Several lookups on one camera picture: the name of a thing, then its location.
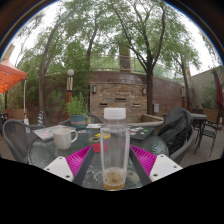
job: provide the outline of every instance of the bottle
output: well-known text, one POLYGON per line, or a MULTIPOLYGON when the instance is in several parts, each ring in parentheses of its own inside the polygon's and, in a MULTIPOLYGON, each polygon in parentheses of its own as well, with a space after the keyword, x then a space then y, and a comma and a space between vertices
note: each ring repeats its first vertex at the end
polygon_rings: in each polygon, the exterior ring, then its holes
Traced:
POLYGON ((119 190, 125 186, 130 147, 130 128, 125 108, 105 108, 100 128, 100 154, 104 187, 119 190))

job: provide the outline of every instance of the light fixture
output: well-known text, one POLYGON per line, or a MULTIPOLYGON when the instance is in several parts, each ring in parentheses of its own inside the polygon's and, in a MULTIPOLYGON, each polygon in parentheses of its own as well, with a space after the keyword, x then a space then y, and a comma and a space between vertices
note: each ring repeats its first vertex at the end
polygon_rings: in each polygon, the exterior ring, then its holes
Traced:
POLYGON ((73 86, 73 75, 75 74, 73 69, 69 69, 67 71, 67 92, 72 92, 72 86, 73 86))
POLYGON ((147 88, 146 87, 142 88, 142 95, 146 95, 146 92, 147 92, 147 88))
POLYGON ((93 93, 96 93, 96 85, 93 85, 93 93))

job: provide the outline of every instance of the patio table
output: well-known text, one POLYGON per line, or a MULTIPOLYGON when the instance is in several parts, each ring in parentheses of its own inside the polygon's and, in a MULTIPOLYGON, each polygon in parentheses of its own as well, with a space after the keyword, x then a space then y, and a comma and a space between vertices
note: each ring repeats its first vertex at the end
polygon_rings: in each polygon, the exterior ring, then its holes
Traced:
MULTIPOLYGON (((52 161, 54 161, 58 156, 67 157, 78 150, 85 148, 94 143, 99 143, 99 138, 95 137, 99 134, 99 129, 89 129, 92 133, 79 133, 78 139, 71 144, 71 147, 67 150, 59 150, 56 148, 54 140, 48 140, 47 142, 42 141, 37 138, 28 153, 28 158, 30 164, 37 166, 41 169, 47 167, 52 161)), ((155 155, 165 154, 169 156, 168 148, 164 141, 156 136, 151 135, 142 142, 137 142, 134 140, 130 141, 131 145, 142 148, 149 151, 155 155)), ((128 160, 128 171, 127 178, 125 182, 125 187, 123 189, 133 189, 142 187, 142 183, 139 179, 138 173, 129 157, 128 160)), ((102 167, 100 153, 95 152, 93 158, 90 162, 88 170, 86 172, 85 178, 82 183, 82 187, 91 189, 107 190, 103 186, 102 178, 102 167)))
POLYGON ((194 120, 201 120, 201 121, 207 120, 207 115, 206 114, 191 113, 191 115, 193 116, 194 120))
POLYGON ((9 119, 8 113, 2 113, 0 116, 1 116, 1 118, 7 117, 7 120, 9 119))
POLYGON ((196 124, 198 124, 198 135, 200 135, 201 133, 201 129, 202 129, 202 124, 207 120, 207 115, 206 114, 197 114, 197 113, 191 113, 191 115, 193 116, 193 126, 194 128, 196 127, 196 124))

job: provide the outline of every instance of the bag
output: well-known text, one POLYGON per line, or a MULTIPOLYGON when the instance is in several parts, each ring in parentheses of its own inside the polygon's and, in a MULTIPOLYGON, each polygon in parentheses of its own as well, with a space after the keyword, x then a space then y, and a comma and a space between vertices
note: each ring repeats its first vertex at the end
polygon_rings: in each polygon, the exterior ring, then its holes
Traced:
POLYGON ((193 116, 188 110, 177 107, 170 111, 158 133, 166 143, 170 155, 189 139, 192 134, 192 123, 193 116))

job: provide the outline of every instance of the orange umbrella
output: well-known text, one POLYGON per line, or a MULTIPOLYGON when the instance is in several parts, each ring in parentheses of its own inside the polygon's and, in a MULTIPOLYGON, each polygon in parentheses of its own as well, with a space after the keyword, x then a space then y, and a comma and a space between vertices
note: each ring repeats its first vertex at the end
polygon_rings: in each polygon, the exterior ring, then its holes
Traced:
POLYGON ((8 91, 18 82, 25 80, 27 73, 13 66, 9 58, 0 62, 0 93, 8 91))

